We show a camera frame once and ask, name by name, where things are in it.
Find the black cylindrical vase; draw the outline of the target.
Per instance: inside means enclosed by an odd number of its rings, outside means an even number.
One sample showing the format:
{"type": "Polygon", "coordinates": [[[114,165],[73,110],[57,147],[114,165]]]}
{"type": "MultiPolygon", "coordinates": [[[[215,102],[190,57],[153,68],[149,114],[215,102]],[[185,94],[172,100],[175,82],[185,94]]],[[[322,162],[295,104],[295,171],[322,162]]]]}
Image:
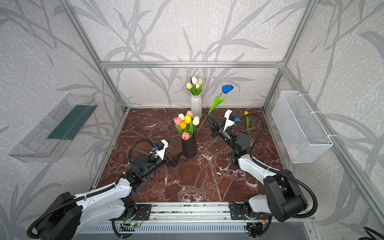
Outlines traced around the black cylindrical vase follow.
{"type": "Polygon", "coordinates": [[[197,148],[197,140],[195,135],[193,135],[188,140],[182,140],[182,151],[183,151],[183,155],[187,159],[191,159],[197,155],[198,148],[197,148]]]}

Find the small yellow tulip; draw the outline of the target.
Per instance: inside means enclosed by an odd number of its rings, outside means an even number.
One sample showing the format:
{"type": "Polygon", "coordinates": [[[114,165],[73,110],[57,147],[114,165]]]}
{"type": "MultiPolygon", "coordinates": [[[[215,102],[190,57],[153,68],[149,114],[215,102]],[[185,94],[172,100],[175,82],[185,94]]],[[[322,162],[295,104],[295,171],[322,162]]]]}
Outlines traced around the small yellow tulip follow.
{"type": "MultiPolygon", "coordinates": [[[[244,112],[244,115],[248,115],[249,112],[248,111],[245,111],[244,112]]],[[[251,118],[250,117],[246,117],[246,129],[247,129],[247,133],[249,132],[249,129],[250,129],[250,122],[251,122],[251,118]]]]}

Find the pink artificial tulip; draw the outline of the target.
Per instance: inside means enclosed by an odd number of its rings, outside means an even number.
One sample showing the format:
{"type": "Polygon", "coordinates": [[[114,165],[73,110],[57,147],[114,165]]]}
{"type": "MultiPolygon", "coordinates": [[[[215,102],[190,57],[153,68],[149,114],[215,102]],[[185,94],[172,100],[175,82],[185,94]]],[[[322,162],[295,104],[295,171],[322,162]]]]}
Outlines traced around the pink artificial tulip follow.
{"type": "Polygon", "coordinates": [[[182,133],[182,139],[183,139],[184,141],[187,141],[187,140],[189,140],[190,138],[191,138],[191,136],[190,136],[189,133],[187,133],[187,132],[182,133]]]}

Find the white ribbed ceramic vase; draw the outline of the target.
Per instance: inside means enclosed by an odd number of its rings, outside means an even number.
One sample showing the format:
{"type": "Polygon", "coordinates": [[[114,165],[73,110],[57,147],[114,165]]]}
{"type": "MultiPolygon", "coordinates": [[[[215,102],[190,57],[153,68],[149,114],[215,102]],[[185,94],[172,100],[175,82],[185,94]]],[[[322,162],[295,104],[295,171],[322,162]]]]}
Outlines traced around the white ribbed ceramic vase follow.
{"type": "Polygon", "coordinates": [[[193,113],[194,117],[202,117],[202,97],[201,95],[198,96],[191,96],[190,98],[191,102],[191,111],[193,113]]]}

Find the orange pink tulip bundle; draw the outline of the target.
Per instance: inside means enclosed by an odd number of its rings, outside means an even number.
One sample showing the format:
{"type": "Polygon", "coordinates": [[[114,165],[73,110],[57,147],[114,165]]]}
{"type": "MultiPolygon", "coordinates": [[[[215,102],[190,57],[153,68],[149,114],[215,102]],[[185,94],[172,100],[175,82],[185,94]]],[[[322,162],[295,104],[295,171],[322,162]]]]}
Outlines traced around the orange pink tulip bundle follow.
{"type": "Polygon", "coordinates": [[[182,121],[178,116],[174,118],[175,127],[177,128],[177,130],[181,135],[182,133],[187,132],[192,137],[196,130],[196,128],[194,129],[194,126],[192,124],[192,120],[194,119],[193,113],[191,110],[188,110],[184,116],[185,116],[184,121],[182,121]]]}

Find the bright yellow artificial tulip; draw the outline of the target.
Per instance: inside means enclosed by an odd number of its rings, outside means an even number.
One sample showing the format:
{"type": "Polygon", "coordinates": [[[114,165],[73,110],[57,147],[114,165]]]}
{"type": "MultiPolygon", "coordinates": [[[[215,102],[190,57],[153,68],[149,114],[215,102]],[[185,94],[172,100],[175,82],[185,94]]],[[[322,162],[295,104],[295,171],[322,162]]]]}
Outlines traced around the bright yellow artificial tulip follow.
{"type": "Polygon", "coordinates": [[[188,82],[187,89],[192,96],[199,96],[203,91],[202,85],[200,85],[199,83],[192,84],[188,82]]]}

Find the white artificial tulip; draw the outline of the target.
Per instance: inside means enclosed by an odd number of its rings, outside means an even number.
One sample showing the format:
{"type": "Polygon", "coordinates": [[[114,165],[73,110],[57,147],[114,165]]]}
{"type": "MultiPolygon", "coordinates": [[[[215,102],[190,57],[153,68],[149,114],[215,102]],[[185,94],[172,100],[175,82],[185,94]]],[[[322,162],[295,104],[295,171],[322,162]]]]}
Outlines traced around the white artificial tulip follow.
{"type": "Polygon", "coordinates": [[[191,83],[196,85],[198,83],[198,79],[196,77],[191,77],[191,83]]]}

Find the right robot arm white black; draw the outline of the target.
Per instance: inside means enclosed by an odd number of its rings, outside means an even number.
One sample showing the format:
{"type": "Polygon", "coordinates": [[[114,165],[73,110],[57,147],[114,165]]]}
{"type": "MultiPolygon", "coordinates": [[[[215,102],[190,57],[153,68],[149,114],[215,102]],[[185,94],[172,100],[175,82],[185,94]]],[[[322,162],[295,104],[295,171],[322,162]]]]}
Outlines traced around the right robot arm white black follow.
{"type": "Polygon", "coordinates": [[[208,121],[211,136],[219,136],[233,149],[229,155],[230,162],[264,185],[264,195],[256,195],[245,201],[252,212],[271,214],[282,223],[289,218],[298,218],[307,209],[307,200],[292,172],[279,171],[252,157],[250,136],[247,133],[233,133],[240,119],[228,117],[224,121],[208,115],[208,121]]]}

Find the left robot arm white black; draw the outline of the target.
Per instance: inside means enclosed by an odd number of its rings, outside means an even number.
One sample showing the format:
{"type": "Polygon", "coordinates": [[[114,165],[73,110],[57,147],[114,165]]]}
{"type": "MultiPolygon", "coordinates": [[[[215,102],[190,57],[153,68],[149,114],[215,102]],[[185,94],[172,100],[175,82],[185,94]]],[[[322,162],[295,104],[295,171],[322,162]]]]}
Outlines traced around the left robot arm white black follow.
{"type": "Polygon", "coordinates": [[[138,213],[131,195],[139,192],[147,178],[163,165],[176,167],[182,153],[173,158],[149,154],[138,156],[118,179],[96,190],[58,196],[28,228],[31,239],[71,240],[82,231],[107,220],[129,219],[138,213]]]}

